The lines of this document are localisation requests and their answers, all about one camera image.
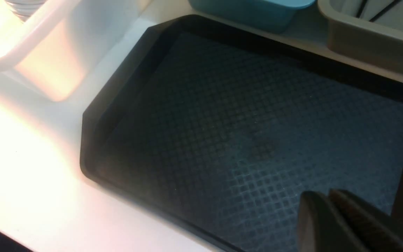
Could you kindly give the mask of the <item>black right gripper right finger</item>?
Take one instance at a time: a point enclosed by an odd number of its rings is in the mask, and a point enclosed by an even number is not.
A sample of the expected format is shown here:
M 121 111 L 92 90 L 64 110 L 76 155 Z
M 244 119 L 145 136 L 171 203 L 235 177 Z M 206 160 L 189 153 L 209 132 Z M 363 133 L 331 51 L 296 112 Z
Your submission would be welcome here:
M 331 189 L 329 199 L 371 252 L 403 252 L 403 225 L 348 190 Z

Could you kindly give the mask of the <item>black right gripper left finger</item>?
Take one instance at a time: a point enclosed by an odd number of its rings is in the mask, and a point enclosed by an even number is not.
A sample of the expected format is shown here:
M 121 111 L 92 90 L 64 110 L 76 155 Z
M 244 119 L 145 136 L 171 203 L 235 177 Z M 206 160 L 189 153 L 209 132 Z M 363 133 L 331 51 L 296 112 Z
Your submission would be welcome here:
M 369 252 L 334 204 L 320 192 L 307 190 L 298 210 L 299 252 Z

